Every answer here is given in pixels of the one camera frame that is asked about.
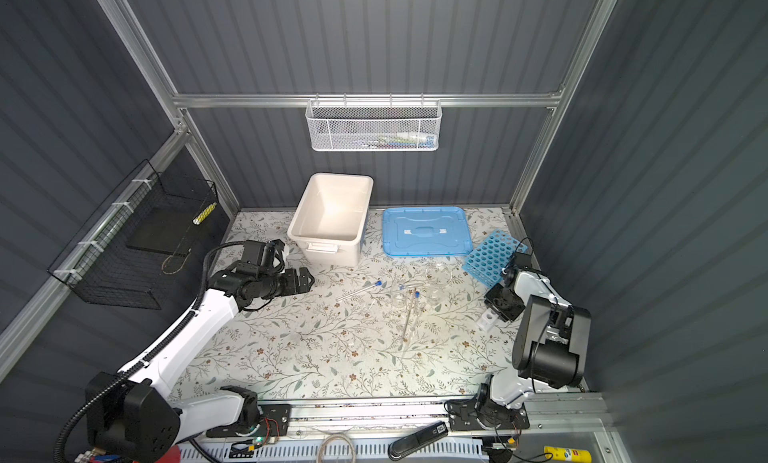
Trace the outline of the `white small tube rack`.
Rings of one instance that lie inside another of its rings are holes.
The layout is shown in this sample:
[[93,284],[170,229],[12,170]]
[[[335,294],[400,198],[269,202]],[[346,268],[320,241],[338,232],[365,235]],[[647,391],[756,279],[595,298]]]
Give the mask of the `white small tube rack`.
[[479,329],[489,332],[499,319],[498,314],[491,308],[488,308],[476,321]]

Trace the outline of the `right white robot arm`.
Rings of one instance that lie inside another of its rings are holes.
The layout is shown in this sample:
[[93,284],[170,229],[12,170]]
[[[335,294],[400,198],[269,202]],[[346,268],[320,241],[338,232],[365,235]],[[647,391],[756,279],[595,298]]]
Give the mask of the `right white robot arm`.
[[471,399],[444,403],[452,431],[529,427],[525,402],[536,384],[578,386],[585,372],[592,317],[562,297],[538,270],[513,266],[487,294],[488,311],[519,324],[511,366],[491,374]]

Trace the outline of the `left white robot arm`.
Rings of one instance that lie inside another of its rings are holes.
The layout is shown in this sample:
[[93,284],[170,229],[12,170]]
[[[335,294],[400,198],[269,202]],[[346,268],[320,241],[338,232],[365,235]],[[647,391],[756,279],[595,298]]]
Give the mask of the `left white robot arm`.
[[193,447],[197,436],[228,427],[241,438],[266,441],[279,435],[277,423],[263,416],[255,392],[233,385],[173,403],[170,393],[191,360],[218,331],[240,313],[255,313],[256,299],[306,294],[315,283],[306,267],[287,267],[285,244],[240,242],[241,259],[210,271],[218,249],[203,258],[202,279],[191,305],[164,333],[116,373],[97,374],[84,404],[64,424],[53,459],[66,461],[66,445],[80,421],[90,445],[118,462],[157,462],[181,442]]

